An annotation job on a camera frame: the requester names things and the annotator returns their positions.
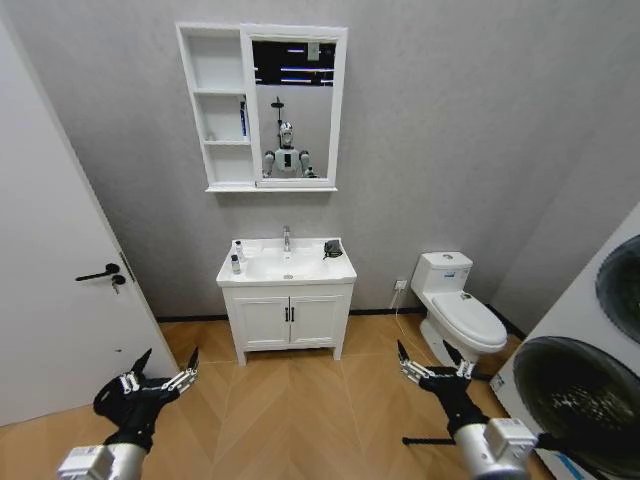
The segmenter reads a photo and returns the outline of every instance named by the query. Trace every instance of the white door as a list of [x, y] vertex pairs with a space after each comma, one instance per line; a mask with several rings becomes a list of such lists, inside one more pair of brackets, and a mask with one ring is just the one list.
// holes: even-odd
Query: white door
[[[85, 405], [153, 348], [176, 365], [0, 5], [0, 425]], [[111, 276], [76, 282], [117, 264]]]
[[343, 295], [291, 297], [291, 344], [329, 345]]
[[289, 297], [236, 298], [233, 303], [246, 350], [289, 344]]

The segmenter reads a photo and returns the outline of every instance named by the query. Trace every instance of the sink basin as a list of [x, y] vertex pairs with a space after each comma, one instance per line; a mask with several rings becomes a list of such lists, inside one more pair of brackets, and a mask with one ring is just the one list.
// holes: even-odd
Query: sink basin
[[356, 272], [344, 247], [341, 256], [323, 259], [327, 240], [332, 239], [292, 238], [291, 252], [284, 252], [281, 238], [240, 239], [246, 257], [240, 264], [242, 273], [236, 275], [231, 269], [231, 255], [235, 253], [232, 243], [216, 280], [221, 287], [355, 282]]

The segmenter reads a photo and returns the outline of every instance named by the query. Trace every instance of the bottle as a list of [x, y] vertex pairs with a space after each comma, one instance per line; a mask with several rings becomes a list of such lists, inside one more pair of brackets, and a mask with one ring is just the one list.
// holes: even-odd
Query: bottle
[[240, 275], [240, 273], [242, 273], [237, 255], [231, 255], [231, 269], [233, 270], [234, 275]]
[[242, 242], [240, 240], [236, 240], [236, 254], [238, 255], [238, 260], [241, 262], [246, 262], [247, 259], [244, 256], [244, 251], [242, 250]]
[[242, 139], [249, 140], [249, 131], [247, 129], [247, 102], [240, 102], [240, 124], [242, 125]]

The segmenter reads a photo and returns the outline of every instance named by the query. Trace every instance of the wooden floor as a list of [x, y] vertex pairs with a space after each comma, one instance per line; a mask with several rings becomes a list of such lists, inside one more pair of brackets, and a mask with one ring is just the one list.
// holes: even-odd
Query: wooden floor
[[[349, 319], [343, 357], [328, 350], [265, 352], [235, 363], [226, 321], [163, 324], [176, 360], [200, 347], [199, 378], [162, 411], [145, 479], [464, 479], [452, 446], [405, 447], [400, 438], [447, 435], [435, 396], [399, 371], [396, 339], [410, 355], [436, 364], [417, 315]], [[484, 358], [495, 372], [517, 347]], [[504, 416], [487, 384], [472, 399], [488, 416]], [[53, 479], [73, 446], [100, 443], [113, 426], [82, 407], [0, 428], [1, 479]], [[552, 478], [537, 457], [535, 479]]]

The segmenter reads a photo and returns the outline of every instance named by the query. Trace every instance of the door handle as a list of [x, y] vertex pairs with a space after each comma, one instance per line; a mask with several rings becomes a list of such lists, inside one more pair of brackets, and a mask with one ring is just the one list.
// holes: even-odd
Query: door handle
[[83, 282], [85, 280], [91, 280], [92, 278], [108, 277], [114, 275], [120, 271], [120, 267], [115, 263], [107, 263], [104, 266], [104, 272], [94, 273], [93, 275], [85, 275], [84, 277], [76, 277], [76, 282]]

